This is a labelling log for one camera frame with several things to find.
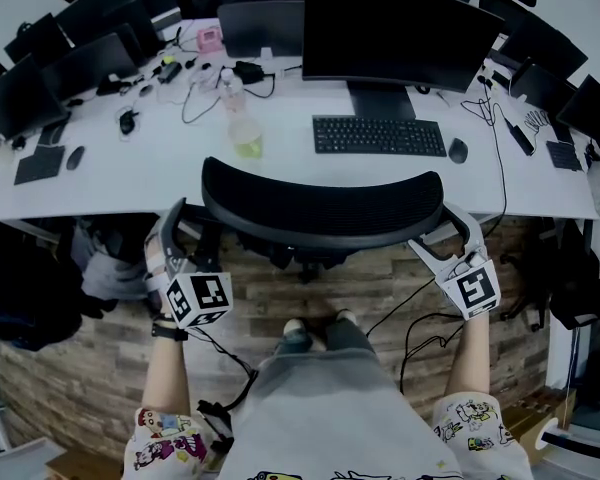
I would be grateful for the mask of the black power adapter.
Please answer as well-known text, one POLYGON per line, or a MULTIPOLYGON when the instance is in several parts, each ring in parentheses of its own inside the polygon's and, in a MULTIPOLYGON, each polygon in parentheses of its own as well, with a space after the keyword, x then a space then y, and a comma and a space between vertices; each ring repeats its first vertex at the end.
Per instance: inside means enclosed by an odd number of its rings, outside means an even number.
POLYGON ((514 138, 514 140, 520 146, 522 151, 527 156, 532 156, 535 152, 535 146, 527 138, 527 136, 524 134, 522 129, 518 125, 514 125, 513 123, 511 123, 508 119, 505 120, 505 123, 506 123, 506 126, 507 126, 511 136, 514 138))

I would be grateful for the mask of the person's leg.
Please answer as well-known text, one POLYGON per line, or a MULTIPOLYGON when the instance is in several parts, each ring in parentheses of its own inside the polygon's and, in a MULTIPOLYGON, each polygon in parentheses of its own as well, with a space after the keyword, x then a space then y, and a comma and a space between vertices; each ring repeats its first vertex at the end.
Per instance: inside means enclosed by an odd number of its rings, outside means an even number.
POLYGON ((366 350, 375 353, 365 333, 349 319, 335 320, 325 328, 326 350, 366 350))
POLYGON ((313 346, 312 336, 304 331, 293 331, 284 334, 276 345, 275 355, 302 354, 309 352, 313 346))

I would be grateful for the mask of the black mesh office chair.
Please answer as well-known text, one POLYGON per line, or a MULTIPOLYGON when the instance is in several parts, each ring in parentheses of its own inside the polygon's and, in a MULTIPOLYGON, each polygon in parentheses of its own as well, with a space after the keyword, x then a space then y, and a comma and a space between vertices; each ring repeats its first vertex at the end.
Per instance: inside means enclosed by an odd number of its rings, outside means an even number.
POLYGON ((328 187, 257 176, 208 157, 201 193, 205 224, 235 234, 279 269, 301 264, 304 282, 361 250, 420 243, 445 222, 469 236, 432 171, 384 185, 328 187))

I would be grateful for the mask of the small black keyboard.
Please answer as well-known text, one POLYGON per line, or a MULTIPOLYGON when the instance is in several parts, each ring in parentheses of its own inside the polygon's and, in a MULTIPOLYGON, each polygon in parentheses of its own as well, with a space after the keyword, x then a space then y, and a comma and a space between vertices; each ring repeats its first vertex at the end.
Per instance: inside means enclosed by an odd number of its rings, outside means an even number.
POLYGON ((581 163, 573 145, 563 142, 547 141, 546 147, 556 169, 574 172, 582 170, 581 163))

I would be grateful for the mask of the small black monitor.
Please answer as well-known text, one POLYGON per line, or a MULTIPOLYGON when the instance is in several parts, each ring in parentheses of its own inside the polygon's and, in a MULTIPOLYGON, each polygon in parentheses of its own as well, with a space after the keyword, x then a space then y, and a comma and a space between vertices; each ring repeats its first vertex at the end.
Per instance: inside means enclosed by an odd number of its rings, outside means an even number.
POLYGON ((509 95, 557 115, 575 95, 576 87, 528 58, 511 78, 509 95))

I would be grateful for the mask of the pink box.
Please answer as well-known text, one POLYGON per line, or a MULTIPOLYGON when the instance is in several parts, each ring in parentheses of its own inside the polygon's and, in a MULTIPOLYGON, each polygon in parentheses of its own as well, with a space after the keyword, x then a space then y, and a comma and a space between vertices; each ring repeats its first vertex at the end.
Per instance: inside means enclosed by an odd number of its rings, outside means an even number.
POLYGON ((224 49, 223 37, 219 26, 200 29, 196 34, 197 49, 200 54, 209 54, 224 49))

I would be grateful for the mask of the black waist-worn box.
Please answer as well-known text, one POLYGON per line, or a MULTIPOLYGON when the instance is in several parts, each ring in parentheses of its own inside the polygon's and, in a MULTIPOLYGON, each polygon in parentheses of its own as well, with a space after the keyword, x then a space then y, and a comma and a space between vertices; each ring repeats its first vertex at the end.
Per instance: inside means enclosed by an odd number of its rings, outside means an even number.
POLYGON ((215 434, 211 449, 218 454, 227 455, 234 443, 229 411, 218 402, 200 400, 197 412, 215 434))

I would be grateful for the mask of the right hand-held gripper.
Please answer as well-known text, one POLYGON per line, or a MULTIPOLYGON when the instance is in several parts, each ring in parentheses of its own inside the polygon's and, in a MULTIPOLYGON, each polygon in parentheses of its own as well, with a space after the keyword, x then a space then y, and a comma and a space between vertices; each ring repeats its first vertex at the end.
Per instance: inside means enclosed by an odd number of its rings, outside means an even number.
POLYGON ((479 222, 455 204, 444 205, 444 215, 463 239, 467 255, 440 255, 422 239, 410 239, 409 247, 429 268, 438 287, 456 307, 465 321, 495 309, 501 291, 494 263, 488 252, 479 222))

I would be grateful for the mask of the person's left leg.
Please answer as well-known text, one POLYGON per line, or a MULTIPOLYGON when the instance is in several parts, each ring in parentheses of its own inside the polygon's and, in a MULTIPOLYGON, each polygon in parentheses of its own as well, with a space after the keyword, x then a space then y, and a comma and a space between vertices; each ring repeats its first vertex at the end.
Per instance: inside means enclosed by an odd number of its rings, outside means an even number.
POLYGON ((304 331, 293 331, 284 334, 276 345, 275 355, 302 354, 309 352, 313 346, 312 336, 304 331))

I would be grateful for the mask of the person's grey cartoon print shirt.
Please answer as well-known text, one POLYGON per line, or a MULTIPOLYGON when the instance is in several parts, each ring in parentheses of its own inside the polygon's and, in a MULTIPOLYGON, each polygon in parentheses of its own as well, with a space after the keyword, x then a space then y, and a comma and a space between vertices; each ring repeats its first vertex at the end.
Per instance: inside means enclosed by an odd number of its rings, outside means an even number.
POLYGON ((234 424, 217 480, 534 480, 498 401, 437 403, 424 421, 369 351, 277 355, 234 424))

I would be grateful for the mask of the brown cardboard box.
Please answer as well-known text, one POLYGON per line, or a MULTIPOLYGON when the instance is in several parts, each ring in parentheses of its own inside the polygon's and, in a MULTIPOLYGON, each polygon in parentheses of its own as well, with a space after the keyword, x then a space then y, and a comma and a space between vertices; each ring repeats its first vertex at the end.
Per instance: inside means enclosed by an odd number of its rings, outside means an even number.
POLYGON ((541 440, 547 430, 566 430, 576 402, 575 390, 543 387, 502 411, 504 425, 526 452, 532 466, 548 452, 541 440))

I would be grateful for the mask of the grey-backed monitor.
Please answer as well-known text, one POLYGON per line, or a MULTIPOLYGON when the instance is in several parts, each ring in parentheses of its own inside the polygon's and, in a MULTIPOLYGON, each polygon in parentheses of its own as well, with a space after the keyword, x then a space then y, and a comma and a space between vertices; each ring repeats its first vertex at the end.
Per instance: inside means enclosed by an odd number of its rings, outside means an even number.
POLYGON ((218 7, 223 44, 230 58, 302 55, 304 0, 241 0, 218 7))

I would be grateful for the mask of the white appliance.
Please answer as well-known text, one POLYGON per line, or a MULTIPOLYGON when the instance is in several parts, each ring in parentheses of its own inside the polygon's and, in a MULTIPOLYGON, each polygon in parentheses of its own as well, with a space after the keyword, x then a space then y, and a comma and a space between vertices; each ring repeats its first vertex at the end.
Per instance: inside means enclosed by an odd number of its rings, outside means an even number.
POLYGON ((543 463, 558 478, 600 480, 600 430, 575 424, 560 429, 554 418, 541 432, 536 447, 545 453, 543 463))

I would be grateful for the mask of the grey folded garment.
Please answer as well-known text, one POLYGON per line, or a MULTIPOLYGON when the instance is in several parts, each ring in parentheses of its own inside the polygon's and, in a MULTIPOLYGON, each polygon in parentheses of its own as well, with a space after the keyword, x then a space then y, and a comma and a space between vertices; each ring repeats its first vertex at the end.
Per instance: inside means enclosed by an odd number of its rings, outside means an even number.
POLYGON ((146 274, 146 264, 143 260, 128 263, 96 252, 83 272, 82 291, 103 301, 141 300, 148 294, 146 274))

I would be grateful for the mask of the black monitor with logo back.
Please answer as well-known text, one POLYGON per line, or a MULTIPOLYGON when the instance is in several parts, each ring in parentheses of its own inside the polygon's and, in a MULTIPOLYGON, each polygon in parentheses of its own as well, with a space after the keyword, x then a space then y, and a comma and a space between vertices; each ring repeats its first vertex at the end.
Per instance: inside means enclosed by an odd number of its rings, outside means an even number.
POLYGON ((145 58, 159 50, 160 40, 144 0, 75 0, 55 19, 76 46, 128 25, 145 58))

